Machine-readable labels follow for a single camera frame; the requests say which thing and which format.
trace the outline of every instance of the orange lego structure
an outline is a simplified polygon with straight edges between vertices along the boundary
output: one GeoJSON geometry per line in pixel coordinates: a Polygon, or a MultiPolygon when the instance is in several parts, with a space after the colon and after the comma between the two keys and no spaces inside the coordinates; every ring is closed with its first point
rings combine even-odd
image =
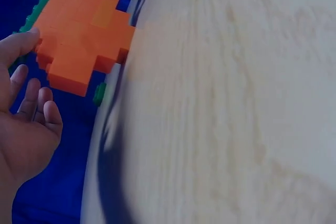
{"type": "Polygon", "coordinates": [[[33,26],[41,32],[36,61],[51,87],[84,97],[94,70],[109,73],[125,61],[135,27],[118,1],[49,0],[33,26]]]}

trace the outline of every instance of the green lego baseplate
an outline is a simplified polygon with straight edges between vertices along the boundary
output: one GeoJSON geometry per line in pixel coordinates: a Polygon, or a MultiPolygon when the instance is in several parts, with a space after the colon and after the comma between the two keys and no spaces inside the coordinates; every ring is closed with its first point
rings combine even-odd
{"type": "Polygon", "coordinates": [[[93,97],[93,103],[99,107],[101,105],[101,102],[103,101],[104,94],[106,89],[106,83],[102,82],[96,87],[95,95],[93,97]]]}
{"type": "MultiPolygon", "coordinates": [[[[22,26],[20,28],[19,33],[25,33],[33,27],[33,25],[36,22],[38,16],[42,12],[43,8],[46,6],[48,1],[49,0],[39,0],[38,4],[33,7],[32,14],[30,14],[26,18],[26,23],[25,23],[24,26],[22,26]]],[[[19,57],[8,69],[9,74],[12,74],[14,72],[15,68],[17,67],[17,65],[21,64],[21,63],[24,63],[26,61],[26,59],[27,59],[27,55],[19,57]]]]}

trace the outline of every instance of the blue fabric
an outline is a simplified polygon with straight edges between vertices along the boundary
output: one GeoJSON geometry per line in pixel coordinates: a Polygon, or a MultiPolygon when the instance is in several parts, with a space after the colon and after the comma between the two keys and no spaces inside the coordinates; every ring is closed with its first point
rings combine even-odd
{"type": "MultiPolygon", "coordinates": [[[[125,11],[129,1],[121,0],[117,9],[125,11]]],[[[0,0],[0,38],[18,31],[37,3],[38,0],[0,0]]],[[[26,63],[28,78],[38,78],[42,86],[48,86],[46,74],[38,69],[34,54],[30,54],[26,63]]],[[[53,90],[64,122],[62,140],[49,166],[18,191],[13,204],[14,224],[79,223],[86,161],[97,112],[92,98],[104,77],[102,73],[93,73],[85,98],[53,90]]],[[[23,96],[24,90],[12,111],[17,110],[23,96]]]]}

